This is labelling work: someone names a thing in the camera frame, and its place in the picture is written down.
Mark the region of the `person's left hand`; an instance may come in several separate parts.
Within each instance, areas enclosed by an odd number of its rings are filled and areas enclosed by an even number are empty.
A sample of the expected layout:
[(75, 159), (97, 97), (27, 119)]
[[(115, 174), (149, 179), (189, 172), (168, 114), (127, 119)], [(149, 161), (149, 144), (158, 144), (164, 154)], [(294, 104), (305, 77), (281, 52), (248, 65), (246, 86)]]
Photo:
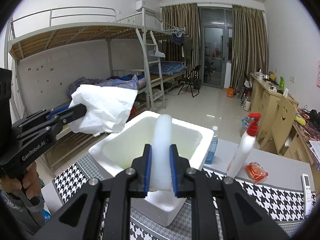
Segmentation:
[(34, 161), (27, 167), (22, 183), (18, 179), (10, 179), (7, 175), (1, 178), (1, 188), (8, 194), (18, 197), (18, 192), (25, 189), (28, 199), (38, 197), (41, 194), (41, 183), (39, 174), (36, 170), (37, 165)]

